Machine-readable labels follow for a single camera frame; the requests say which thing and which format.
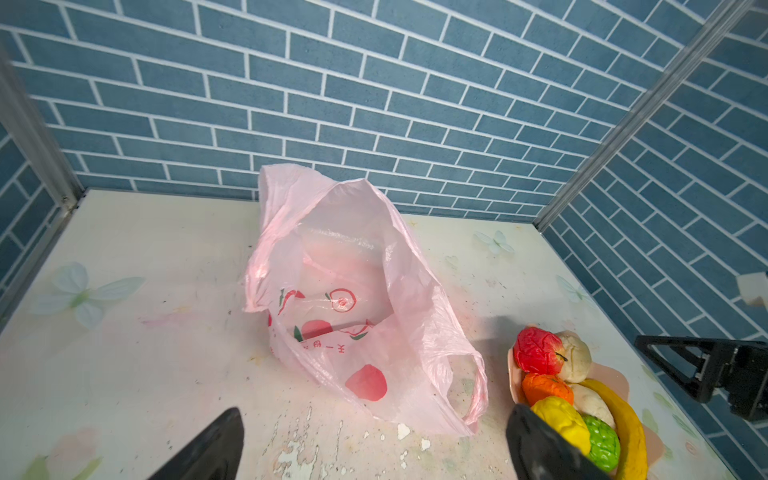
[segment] tabletop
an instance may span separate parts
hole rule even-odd
[[[532,225],[404,217],[485,359],[479,434],[379,421],[271,356],[266,315],[242,311],[258,204],[94,190],[0,336],[4,478],[141,480],[231,406],[245,426],[238,479],[516,478],[506,362],[530,323],[574,330],[627,377],[629,403],[666,445],[648,478],[733,478]],[[514,253],[474,235],[496,231]],[[68,284],[51,281],[61,269]],[[452,365],[462,412],[474,373]]]

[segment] blue tile wall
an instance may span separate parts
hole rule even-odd
[[[48,230],[57,207],[0,125],[0,297]]]
[[[659,1],[6,0],[0,39],[85,187],[256,200],[294,162],[531,222],[709,15]]]
[[[649,23],[684,41],[692,30],[676,18]],[[750,10],[545,232],[630,341],[766,338],[768,312],[735,278],[768,270],[766,18],[765,5]],[[768,477],[765,422],[732,415],[720,394],[691,402],[664,377],[735,475]]]

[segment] toy orange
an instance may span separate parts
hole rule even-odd
[[[523,393],[530,406],[549,396],[557,396],[574,404],[573,390],[556,375],[527,374],[523,379]]]

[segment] plastic bag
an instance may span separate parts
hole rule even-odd
[[[292,164],[262,167],[259,193],[245,310],[269,311],[273,354],[376,418],[476,433],[488,406],[482,356],[394,205],[367,180]],[[454,355],[477,366],[463,419],[447,398]]]

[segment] green vegetable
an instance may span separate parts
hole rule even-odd
[[[610,472],[619,463],[621,447],[616,432],[597,417],[582,415],[589,430],[591,449],[587,457],[604,472]]]

